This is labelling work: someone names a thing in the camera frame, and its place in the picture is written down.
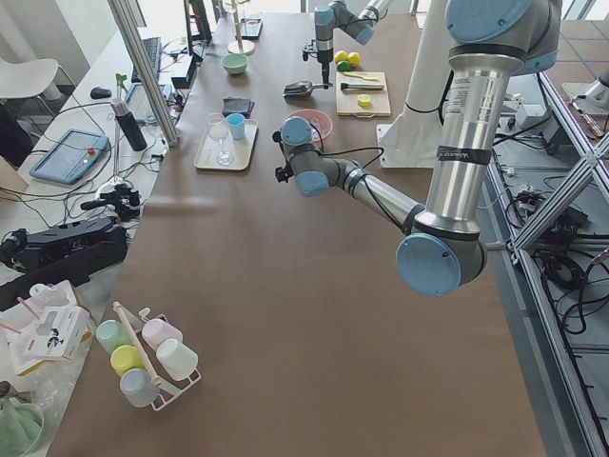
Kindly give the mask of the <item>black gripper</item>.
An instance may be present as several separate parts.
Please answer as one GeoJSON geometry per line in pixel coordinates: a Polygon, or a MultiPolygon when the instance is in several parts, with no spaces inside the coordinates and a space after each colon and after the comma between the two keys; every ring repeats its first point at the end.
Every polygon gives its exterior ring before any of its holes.
{"type": "Polygon", "coordinates": [[[332,50],[318,50],[317,61],[322,67],[322,84],[325,87],[329,87],[329,67],[332,63],[332,50]]]}
{"type": "Polygon", "coordinates": [[[287,183],[289,181],[289,178],[293,176],[293,170],[292,170],[291,166],[289,165],[289,163],[287,162],[287,159],[285,158],[284,142],[282,140],[281,132],[279,130],[275,130],[272,133],[272,140],[274,143],[276,143],[278,145],[281,153],[283,154],[283,158],[285,159],[285,163],[282,167],[275,168],[275,170],[274,170],[275,178],[278,183],[281,183],[281,182],[287,183]]]}

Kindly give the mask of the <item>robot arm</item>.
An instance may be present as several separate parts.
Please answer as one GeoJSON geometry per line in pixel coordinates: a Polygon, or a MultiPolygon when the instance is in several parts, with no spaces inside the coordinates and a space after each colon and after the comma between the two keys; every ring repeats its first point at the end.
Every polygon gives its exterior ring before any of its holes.
{"type": "Polygon", "coordinates": [[[361,45],[374,34],[374,27],[387,14],[391,1],[369,1],[361,12],[352,12],[345,1],[330,1],[313,11],[315,36],[303,48],[303,60],[314,55],[321,65],[322,86],[331,87],[330,64],[334,61],[334,30],[341,30],[361,45]]]}
{"type": "Polygon", "coordinates": [[[419,294],[443,296],[472,281],[486,263],[476,207],[508,82],[555,64],[560,11],[558,1],[432,3],[396,120],[424,127],[432,115],[442,117],[424,203],[355,161],[322,153],[300,116],[288,117],[273,135],[285,158],[277,180],[294,180],[306,197],[338,187],[399,227],[397,269],[419,294]]]}

